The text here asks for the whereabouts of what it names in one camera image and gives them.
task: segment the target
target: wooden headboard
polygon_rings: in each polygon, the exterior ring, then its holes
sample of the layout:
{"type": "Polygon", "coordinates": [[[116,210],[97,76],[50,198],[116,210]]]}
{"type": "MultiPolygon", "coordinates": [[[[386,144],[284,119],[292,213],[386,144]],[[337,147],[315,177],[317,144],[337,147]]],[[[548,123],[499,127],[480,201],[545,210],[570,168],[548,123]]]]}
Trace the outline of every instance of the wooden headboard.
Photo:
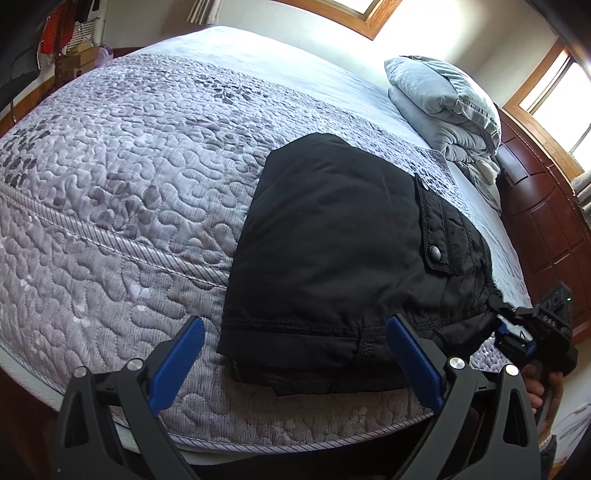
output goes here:
{"type": "Polygon", "coordinates": [[[499,110],[502,144],[497,180],[502,221],[536,304],[563,281],[573,290],[575,343],[591,337],[591,232],[573,190],[552,159],[499,110]]]}

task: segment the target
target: bed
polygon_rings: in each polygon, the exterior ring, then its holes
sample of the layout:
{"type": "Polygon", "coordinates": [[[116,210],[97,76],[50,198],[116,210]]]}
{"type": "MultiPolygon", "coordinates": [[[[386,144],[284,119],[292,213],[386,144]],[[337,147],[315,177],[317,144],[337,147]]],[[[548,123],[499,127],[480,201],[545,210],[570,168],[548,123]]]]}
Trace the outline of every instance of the bed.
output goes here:
{"type": "MultiPolygon", "coordinates": [[[[531,304],[498,214],[387,92],[297,48],[215,27],[82,76],[0,140],[0,367],[58,409],[77,366],[145,358],[197,314],[206,346],[161,413],[192,463],[344,446],[428,418],[409,390],[275,397],[232,382],[215,353],[264,159],[317,131],[422,171],[487,240],[505,300],[531,304]]],[[[487,340],[472,365],[505,361],[487,340]]]]}

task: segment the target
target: clamp jaw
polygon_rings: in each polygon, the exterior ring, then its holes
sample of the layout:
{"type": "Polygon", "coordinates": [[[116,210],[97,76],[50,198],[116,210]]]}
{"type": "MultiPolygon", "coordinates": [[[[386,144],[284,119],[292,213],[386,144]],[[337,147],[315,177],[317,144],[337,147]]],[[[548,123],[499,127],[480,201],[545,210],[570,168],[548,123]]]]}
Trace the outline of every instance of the clamp jaw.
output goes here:
{"type": "Polygon", "coordinates": [[[76,368],[56,424],[52,480],[144,480],[128,468],[110,406],[123,408],[155,480],[198,480],[158,414],[172,405],[204,340],[203,321],[193,317],[145,361],[135,358],[120,371],[96,375],[76,368]]]}
{"type": "Polygon", "coordinates": [[[419,338],[400,315],[388,320],[386,340],[434,420],[395,480],[540,480],[540,451],[525,385],[515,365],[499,374],[471,369],[446,358],[436,344],[419,338]],[[450,469],[450,457],[468,411],[478,413],[468,453],[450,469]]]}

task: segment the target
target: metal rivet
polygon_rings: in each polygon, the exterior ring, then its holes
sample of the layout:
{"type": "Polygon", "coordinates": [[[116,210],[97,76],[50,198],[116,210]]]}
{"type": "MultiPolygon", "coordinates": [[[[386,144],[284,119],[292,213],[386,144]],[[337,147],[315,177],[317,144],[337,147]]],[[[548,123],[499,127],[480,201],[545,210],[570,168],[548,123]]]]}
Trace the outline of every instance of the metal rivet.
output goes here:
{"type": "Polygon", "coordinates": [[[519,375],[519,369],[513,364],[506,365],[505,371],[512,377],[519,375]]]}
{"type": "Polygon", "coordinates": [[[429,249],[429,256],[431,257],[431,260],[437,263],[441,260],[441,250],[439,250],[435,245],[432,245],[429,249]]]}
{"type": "Polygon", "coordinates": [[[141,358],[134,358],[127,362],[127,370],[137,371],[144,366],[144,361],[141,358]]]}
{"type": "Polygon", "coordinates": [[[88,370],[86,369],[86,367],[77,367],[76,370],[74,370],[74,376],[76,378],[85,377],[87,373],[88,370]]]}
{"type": "Polygon", "coordinates": [[[453,356],[449,359],[449,365],[456,370],[461,370],[466,366],[466,362],[458,356],[453,356]]]}

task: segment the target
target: curtain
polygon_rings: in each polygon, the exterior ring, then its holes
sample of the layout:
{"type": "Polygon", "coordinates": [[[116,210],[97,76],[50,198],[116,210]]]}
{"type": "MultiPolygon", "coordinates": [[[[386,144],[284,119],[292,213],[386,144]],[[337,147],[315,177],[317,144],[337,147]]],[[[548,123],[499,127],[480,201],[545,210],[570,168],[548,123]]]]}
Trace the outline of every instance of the curtain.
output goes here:
{"type": "Polygon", "coordinates": [[[215,24],[219,20],[222,0],[195,0],[187,22],[197,25],[215,24]]]}
{"type": "Polygon", "coordinates": [[[591,228],[591,170],[576,177],[571,185],[583,211],[583,216],[591,228]]]}

